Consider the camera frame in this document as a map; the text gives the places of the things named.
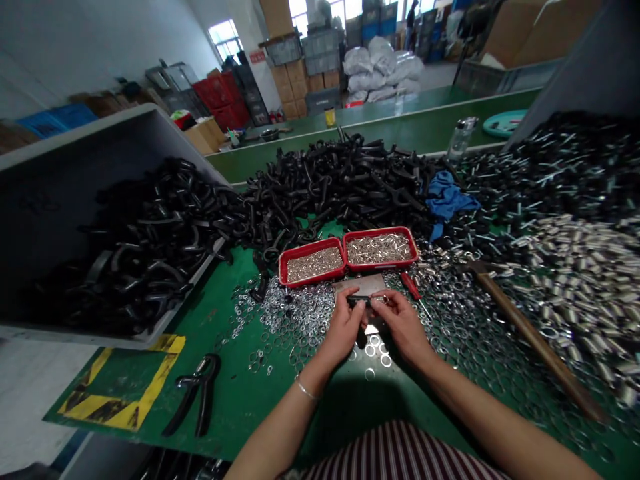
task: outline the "black pliers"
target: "black pliers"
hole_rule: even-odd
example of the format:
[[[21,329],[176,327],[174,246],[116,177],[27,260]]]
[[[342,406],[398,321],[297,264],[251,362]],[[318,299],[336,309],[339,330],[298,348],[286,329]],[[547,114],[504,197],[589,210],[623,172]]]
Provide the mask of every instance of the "black pliers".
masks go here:
[[[187,391],[173,418],[165,429],[162,430],[163,437],[170,437],[178,430],[191,409],[200,385],[202,385],[200,412],[198,412],[195,436],[204,437],[207,434],[213,410],[213,382],[220,372],[220,362],[221,360],[218,355],[208,353],[202,358],[200,365],[198,365],[193,375],[183,375],[176,379],[175,386],[178,388],[186,388]]]

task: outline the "wooden hammer handle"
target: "wooden hammer handle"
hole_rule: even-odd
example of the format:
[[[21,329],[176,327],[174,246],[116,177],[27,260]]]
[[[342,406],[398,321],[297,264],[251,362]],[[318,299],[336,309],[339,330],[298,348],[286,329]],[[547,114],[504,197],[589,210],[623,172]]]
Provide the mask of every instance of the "wooden hammer handle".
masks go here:
[[[591,398],[588,390],[578,382],[564,362],[551,350],[542,335],[538,333],[538,330],[534,328],[531,322],[529,322],[522,312],[511,302],[498,284],[496,284],[487,273],[478,273],[477,278],[509,320],[520,330],[525,340],[527,340],[530,346],[540,355],[540,358],[542,358],[542,361],[558,379],[566,394],[572,398],[587,418],[600,423],[608,422],[609,418],[604,410]]]

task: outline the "striped shirt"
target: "striped shirt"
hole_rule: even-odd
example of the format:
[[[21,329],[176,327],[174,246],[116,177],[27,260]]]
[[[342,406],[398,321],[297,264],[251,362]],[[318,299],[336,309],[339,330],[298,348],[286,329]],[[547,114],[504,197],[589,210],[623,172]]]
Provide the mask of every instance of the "striped shirt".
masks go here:
[[[503,473],[394,420],[366,432],[342,450],[284,480],[503,480]]]

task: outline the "forearm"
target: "forearm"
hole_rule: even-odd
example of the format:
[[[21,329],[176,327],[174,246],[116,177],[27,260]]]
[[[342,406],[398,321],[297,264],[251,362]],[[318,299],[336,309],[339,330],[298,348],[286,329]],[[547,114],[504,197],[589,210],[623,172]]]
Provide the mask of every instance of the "forearm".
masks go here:
[[[578,456],[445,362],[419,367],[436,394],[516,480],[599,478]]]
[[[300,383],[310,394],[320,396],[334,368],[316,356],[300,373]],[[286,471],[300,448],[316,405],[294,382],[240,450],[225,479],[272,480]]]

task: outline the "human hand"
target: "human hand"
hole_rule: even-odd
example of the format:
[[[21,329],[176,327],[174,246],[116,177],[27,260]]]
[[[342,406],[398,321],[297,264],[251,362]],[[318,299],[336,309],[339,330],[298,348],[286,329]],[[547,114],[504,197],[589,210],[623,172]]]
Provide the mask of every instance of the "human hand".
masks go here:
[[[439,365],[442,359],[431,348],[425,329],[410,302],[396,290],[382,290],[372,297],[383,295],[389,298],[389,304],[371,300],[371,308],[387,322],[402,357],[420,370]]]
[[[360,287],[351,287],[338,293],[335,298],[335,310],[327,330],[327,336],[318,349],[316,357],[326,360],[331,368],[336,368],[353,349],[358,329],[366,328],[365,302],[359,301],[351,309],[347,297],[353,295]]]

